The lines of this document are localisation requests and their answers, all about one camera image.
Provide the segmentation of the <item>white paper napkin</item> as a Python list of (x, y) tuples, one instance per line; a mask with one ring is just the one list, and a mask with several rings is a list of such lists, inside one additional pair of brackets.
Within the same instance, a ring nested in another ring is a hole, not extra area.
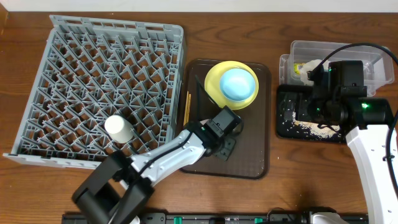
[(314, 82), (308, 79), (308, 72), (312, 71), (320, 64), (321, 60), (316, 59), (309, 61), (302, 65), (302, 68), (299, 69), (300, 80), (303, 82), (304, 85), (313, 86)]

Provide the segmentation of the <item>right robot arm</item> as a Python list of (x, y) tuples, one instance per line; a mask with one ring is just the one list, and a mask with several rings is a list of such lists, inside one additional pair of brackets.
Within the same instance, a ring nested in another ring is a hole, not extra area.
[(397, 223), (397, 141), (387, 100), (364, 95), (299, 94), (296, 119), (338, 125), (354, 156), (370, 223)]

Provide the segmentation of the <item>white cup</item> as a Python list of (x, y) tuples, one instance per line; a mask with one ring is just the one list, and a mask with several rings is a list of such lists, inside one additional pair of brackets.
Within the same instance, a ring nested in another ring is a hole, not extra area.
[(112, 115), (104, 122), (104, 128), (110, 138), (118, 143), (127, 143), (133, 135), (133, 125), (120, 115)]

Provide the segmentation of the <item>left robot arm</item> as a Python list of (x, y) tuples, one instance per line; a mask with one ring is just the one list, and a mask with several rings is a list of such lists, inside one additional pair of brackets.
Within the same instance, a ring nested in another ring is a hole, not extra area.
[(154, 187), (216, 149), (238, 121), (191, 121), (173, 140), (145, 154), (109, 155), (76, 189), (72, 201), (88, 223), (132, 223)]

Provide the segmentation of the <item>light blue bowl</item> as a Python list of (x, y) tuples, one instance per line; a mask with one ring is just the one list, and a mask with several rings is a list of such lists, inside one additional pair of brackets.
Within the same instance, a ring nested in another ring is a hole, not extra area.
[(242, 68), (227, 70), (220, 78), (220, 90), (231, 101), (244, 101), (254, 93), (256, 82), (253, 76)]

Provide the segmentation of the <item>yellow plate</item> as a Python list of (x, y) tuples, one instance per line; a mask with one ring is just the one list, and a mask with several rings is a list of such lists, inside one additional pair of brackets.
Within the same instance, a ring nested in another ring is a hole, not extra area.
[[(242, 68), (248, 71), (256, 82), (254, 93), (244, 101), (231, 101), (227, 99), (220, 90), (220, 78), (222, 74), (233, 68)], [(224, 106), (227, 106), (231, 110), (240, 110), (249, 106), (255, 100), (259, 91), (259, 81), (257, 75), (254, 73), (254, 70), (248, 65), (237, 61), (224, 61), (214, 65), (206, 74), (205, 91), (219, 107), (223, 108)]]

